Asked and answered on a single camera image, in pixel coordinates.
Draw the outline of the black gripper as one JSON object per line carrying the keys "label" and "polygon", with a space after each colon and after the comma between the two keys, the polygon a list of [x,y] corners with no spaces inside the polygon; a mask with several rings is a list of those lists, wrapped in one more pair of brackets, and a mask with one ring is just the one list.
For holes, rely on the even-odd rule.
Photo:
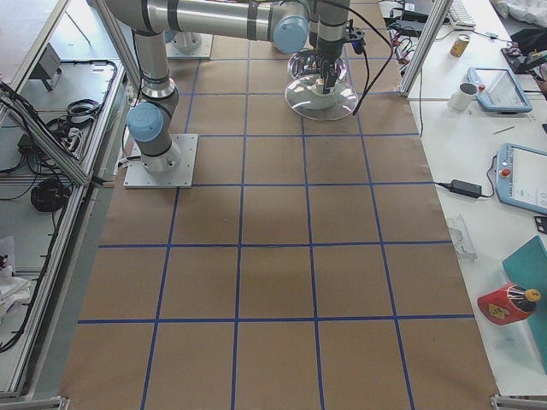
{"label": "black gripper", "polygon": [[336,85],[337,60],[344,45],[344,23],[327,25],[319,21],[317,28],[316,49],[321,60],[321,93],[328,94],[329,89]]}

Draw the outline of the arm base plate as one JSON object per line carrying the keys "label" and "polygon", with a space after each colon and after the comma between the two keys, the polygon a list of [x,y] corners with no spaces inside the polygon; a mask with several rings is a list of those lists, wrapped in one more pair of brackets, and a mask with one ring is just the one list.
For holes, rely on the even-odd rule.
{"label": "arm base plate", "polygon": [[166,43],[168,59],[208,60],[214,36],[195,32],[178,32]]}
{"label": "arm base plate", "polygon": [[124,187],[129,189],[191,188],[197,154],[197,134],[171,134],[169,151],[157,157],[141,155],[134,144]]}

